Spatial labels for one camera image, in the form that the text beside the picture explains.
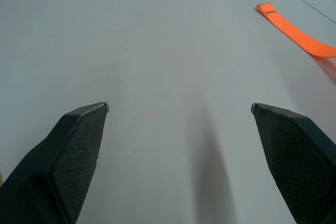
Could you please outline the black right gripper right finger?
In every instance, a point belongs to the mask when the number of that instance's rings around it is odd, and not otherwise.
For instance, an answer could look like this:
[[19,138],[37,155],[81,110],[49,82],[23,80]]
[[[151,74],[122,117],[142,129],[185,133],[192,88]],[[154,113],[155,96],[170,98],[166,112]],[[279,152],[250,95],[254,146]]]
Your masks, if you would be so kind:
[[268,168],[297,224],[336,224],[336,144],[308,117],[251,106]]

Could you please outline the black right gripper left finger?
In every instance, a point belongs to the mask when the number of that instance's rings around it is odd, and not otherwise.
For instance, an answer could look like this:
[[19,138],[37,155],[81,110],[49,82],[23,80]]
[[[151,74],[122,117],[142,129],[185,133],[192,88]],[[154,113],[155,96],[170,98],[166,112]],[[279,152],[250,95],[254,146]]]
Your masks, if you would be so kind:
[[0,224],[76,224],[108,112],[100,102],[60,118],[0,186]]

